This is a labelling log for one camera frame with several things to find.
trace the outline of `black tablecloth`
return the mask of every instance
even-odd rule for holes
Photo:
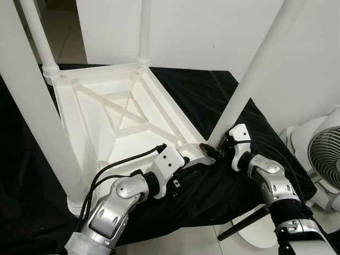
[[[61,69],[89,66],[60,65]],[[227,71],[157,67],[151,70],[208,139],[237,87],[233,76]],[[0,253],[58,252],[75,229],[77,219],[68,211],[66,195],[3,80],[0,116]],[[252,139],[274,146],[289,160],[305,199],[310,199],[316,191],[314,185],[251,100],[239,122],[247,125]],[[251,149],[285,166],[270,149],[261,145],[251,145]],[[223,224],[262,203],[254,181],[233,171],[230,162],[231,156],[226,162],[211,166],[192,166],[193,173],[182,180],[183,188],[176,198],[152,198],[138,205],[131,212],[118,245],[166,235],[180,227]]]

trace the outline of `fan grille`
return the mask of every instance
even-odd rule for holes
[[[340,159],[340,128],[319,134],[309,149],[314,169],[330,185],[340,189],[340,172],[336,167]]]

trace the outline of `white fan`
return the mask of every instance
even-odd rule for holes
[[[340,211],[340,110],[289,127],[280,137],[314,182],[312,201]]]

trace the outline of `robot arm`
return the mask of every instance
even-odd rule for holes
[[[249,140],[244,124],[229,131],[232,141]],[[250,152],[248,143],[235,144],[232,168],[246,171],[260,186],[263,200],[275,224],[279,254],[336,254],[309,209],[301,202],[281,164]]]
[[[165,196],[166,184],[189,159],[167,146],[145,174],[116,180],[85,222],[81,233],[74,232],[66,244],[69,254],[109,254],[115,248],[129,219],[129,213],[148,197]]]

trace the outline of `tiled floor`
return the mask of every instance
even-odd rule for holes
[[[46,10],[41,23],[56,63],[87,63],[77,12]],[[25,32],[37,62],[41,63],[28,25]]]
[[[316,220],[328,233],[340,228],[340,214],[327,213],[319,206],[312,207]],[[232,226],[231,223],[218,226],[181,228],[171,234],[156,239],[118,247],[118,255],[274,255],[278,245],[268,249],[256,248],[238,234],[219,242],[217,235]]]

